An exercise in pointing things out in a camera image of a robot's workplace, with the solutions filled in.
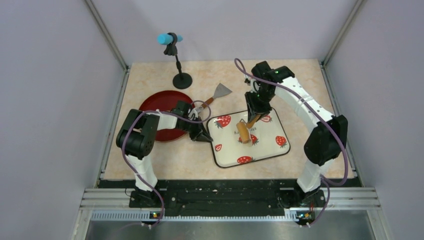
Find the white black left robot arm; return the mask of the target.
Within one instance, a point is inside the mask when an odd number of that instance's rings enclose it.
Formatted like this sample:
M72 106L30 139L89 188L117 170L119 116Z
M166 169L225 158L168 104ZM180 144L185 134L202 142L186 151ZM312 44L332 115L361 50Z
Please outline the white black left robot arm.
M116 137L115 144L135 176L135 190L131 197L143 207L161 204L151 152L158 131L174 129L188 133L194 142L213 141L192 105L181 100L168 112L131 109Z

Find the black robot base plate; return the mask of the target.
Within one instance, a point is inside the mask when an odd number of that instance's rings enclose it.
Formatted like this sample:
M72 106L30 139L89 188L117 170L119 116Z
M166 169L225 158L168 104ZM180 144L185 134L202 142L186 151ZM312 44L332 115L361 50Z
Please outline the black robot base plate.
M159 180L158 206L141 206L131 193L134 180L101 180L84 200L96 207L159 209L166 217L282 217L290 207L322 207L324 186L304 200L293 199L294 179Z

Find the wooden dough roller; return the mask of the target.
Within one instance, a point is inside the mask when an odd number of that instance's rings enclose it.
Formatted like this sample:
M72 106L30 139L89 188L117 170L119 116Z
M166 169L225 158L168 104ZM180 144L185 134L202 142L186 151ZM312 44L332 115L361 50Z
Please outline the wooden dough roller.
M237 124L236 124L237 131L239 133L239 137L241 139L242 144L247 144L251 141L250 137L250 129L247 128L247 122L242 118Z

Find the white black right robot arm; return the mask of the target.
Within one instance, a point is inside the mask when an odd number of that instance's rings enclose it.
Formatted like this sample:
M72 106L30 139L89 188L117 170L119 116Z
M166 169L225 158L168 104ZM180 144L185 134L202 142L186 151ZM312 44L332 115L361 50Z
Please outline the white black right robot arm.
M252 68L249 77L251 90L245 93L248 129L271 112L271 100L279 97L294 110L309 132L303 147L307 161L292 194L297 205L307 206L333 160L340 154L345 161L348 160L348 120L323 108L287 66L273 69L267 61L262 61Z

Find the white strawberry print tray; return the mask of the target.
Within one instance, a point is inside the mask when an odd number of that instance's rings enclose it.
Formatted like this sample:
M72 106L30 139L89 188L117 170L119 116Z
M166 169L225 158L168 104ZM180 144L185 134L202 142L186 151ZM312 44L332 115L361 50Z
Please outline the white strawberry print tray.
M247 120L246 110L220 115L207 121L212 137L215 164L231 168L286 155L291 145L275 109L258 120L252 128L240 125Z

